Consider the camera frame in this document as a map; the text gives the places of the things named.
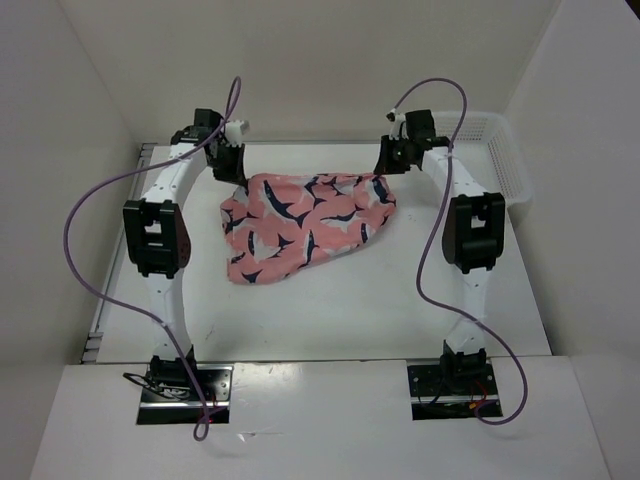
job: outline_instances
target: purple hose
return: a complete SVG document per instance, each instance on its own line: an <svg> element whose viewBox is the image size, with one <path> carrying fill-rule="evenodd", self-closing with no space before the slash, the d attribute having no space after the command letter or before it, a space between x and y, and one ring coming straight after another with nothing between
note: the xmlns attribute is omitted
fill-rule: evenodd
<svg viewBox="0 0 640 480"><path fill-rule="evenodd" d="M518 417L518 415L520 415L520 413L522 413L522 410L524 409L524 406L527 403L527 398L529 397L529 382L527 381L527 375L525 374L524 369L522 368L522 364L520 363L520 360L518 360L518 357L516 357L516 354L513 352L513 350L507 344L507 342L505 342L502 339L502 337L500 337L500 335L498 335L496 332L494 332L491 328L487 327L479 319L477 319L476 317L474 317L470 313L465 312L464 310L461 310L461 309L456 308L456 307L451 306L451 305L447 305L446 303L438 302L437 300L434 300L434 299L428 297L424 293L424 291L422 290L422 272L424 270L424 264L425 264L425 262L427 260L427 255L429 254L429 250L431 250L431 246L433 245L433 240L435 239L435 236L436 236L436 233L438 231L438 228L440 228L440 224L442 223L442 219L444 217L444 212L445 212L445 209L447 208L447 200L449 199L449 193L451 192L451 180L453 178L453 144L454 144L456 138L458 137L458 133L460 132L460 128L462 127L462 123L464 122L464 118L465 118L465 116L467 114L467 95L466 95L466 93L464 92L463 88L458 83L454 82L453 80L449 80L448 78L429 78L429 79L422 80L422 81L416 83L413 87L411 87L409 90L407 90L407 92L404 95L402 95L402 97L400 98L400 100L398 100L398 102L396 103L394 108L397 109L402 104L402 102L411 94L411 92L413 92L416 88L418 88L418 87L420 87L420 86L422 86L422 85L424 85L426 83L431 83L431 82L448 83L449 85L453 85L460 92L460 95L462 96L462 114L460 115L460 120L458 121L458 125L456 125L456 128L453 131L453 135L451 135L451 142L449 142L449 148L448 148L448 152L447 152L447 158L448 158L447 184L446 184L445 189L444 189L444 194L442 195L442 203L440 205L440 209L438 210L438 216L436 218L436 223L433 225L433 228L431 229L431 232L429 233L429 238L427 239L427 243L424 246L424 250L422 252L422 257L420 257L420 263L418 264L418 272L416 274L416 289L418 290L418 294L420 295L420 297L422 297L423 300L425 300L426 302L430 303L431 305L434 305L436 307L442 308L444 310L448 310L450 312L457 313L458 315L462 315L466 319L474 322L482 330L484 330L489 335L491 335L493 338L495 338L498 341L498 343L500 343L500 345L502 345L504 347L504 349L511 356L511 358L513 358L513 361L515 362L516 367L518 368L518 371L520 372L520 376L522 377L522 387L523 387L522 401L520 402L520 405L518 405L518 408L516 408L516 411L513 412L513 414L511 414L507 418L503 418L501 420L492 421L492 420L486 420L486 419L482 418L480 416L480 410L483 407L485 407L486 405L490 404L490 403L495 403L495 401L484 402L484 403L478 405L473 410L473 413L476 416L476 418L478 418L478 420L480 420L482 423L486 423L487 425L504 425L506 423L511 422L516 417Z"/></svg>
<svg viewBox="0 0 640 480"><path fill-rule="evenodd" d="M67 217L67 221L64 224L64 232L63 232L63 240L62 240L62 245L63 245L63 248L64 248L64 256L65 256L65 258L67 260L67 264L69 265L69 268L71 269L71 273L73 273L73 276L76 277L76 280L78 280L78 282L80 282L80 284L85 289L87 289L90 293L92 293L93 295L95 295L98 298L101 298L102 300L104 300L106 302L112 303L114 305L118 305L119 307L127 308L129 310L133 310L134 312L140 313L142 315L146 315L151 320L153 320L158 325L160 325L163 328L163 330L166 332L167 336L169 337L169 340L171 340L171 343L176 348L176 351L178 352L178 356L180 357L180 360L182 361L185 369L187 370L187 374L189 375L189 379L191 380L191 383L193 384L193 386L194 386L194 388L196 390L196 394L198 395L198 399L202 403L202 409L204 411L204 415L202 416L202 418L200 418L200 420L198 420L198 422L196 423L195 428L193 429L193 438L198 442L201 442L205 438L207 438L207 435L209 434L209 419L211 418L211 415L213 413L215 413L215 409L214 410L209 410L209 407L207 406L207 400L206 400L206 398L204 396L204 392L202 391L202 388L200 388L200 384L198 383L198 380L197 380L195 374L193 373L193 370L191 370L191 367L189 366L189 362L187 361L185 353L180 348L180 345L178 345L178 341L176 340L175 335L173 334L173 332L171 331L169 326L166 323L164 323L164 321L162 321L162 319L160 317L158 317L157 315L154 315L153 313L149 312L148 310L145 310L144 308L136 307L135 305L131 305L131 304L126 303L126 302L121 302L120 300L116 300L115 298L112 298L112 297L110 297L108 295L105 295L104 293L100 292L97 288L92 286L89 282L87 282L82 277L82 275L80 275L80 272L76 268L76 265L73 262L73 258L71 257L71 251L69 249L69 230L71 229L71 222L73 221L73 218L75 217L76 213L78 212L78 210L80 209L82 204L84 204L84 202L86 202L87 199L89 197L91 197L91 195L96 193L98 190L106 187L107 185L111 185L112 183L117 182L118 180L122 180L123 178L131 177L131 176L137 175L139 173L145 173L145 172L148 172L150 170L156 170L158 168L168 167L169 165L173 165L174 163L178 163L181 160L184 160L185 158L190 157L191 155L196 153L198 150L204 148L206 145L211 143L218 136L218 134L222 131L222 129L224 128L224 125L226 124L226 122L231 117L231 114L233 113L233 110L236 108L236 105L238 103L238 98L240 97L240 90L241 89L242 89L242 81L240 80L240 77L234 78L233 82L231 84L231 89L229 90L229 97L228 97L228 100L227 100L227 108L226 108L226 111L225 111L225 114L224 114L224 118L220 122L220 125L218 125L218 127L213 131L213 133L211 135L209 135L202 143L200 143L199 145L195 146L194 148L192 148L188 152L183 153L182 155L180 155L177 158L168 160L166 162L159 163L157 165L153 165L153 166L145 167L145 168L140 168L140 169L134 170L132 172L123 173L123 174L117 175L115 177L109 178L109 179L99 183L98 185L96 185L95 187L90 189L87 193L85 193L82 197L80 197L80 200L78 200L76 202L76 204L71 208L71 212L69 212L69 216ZM198 434L198 430L200 428L200 425L204 425L204 432L202 433L202 435Z"/></svg>

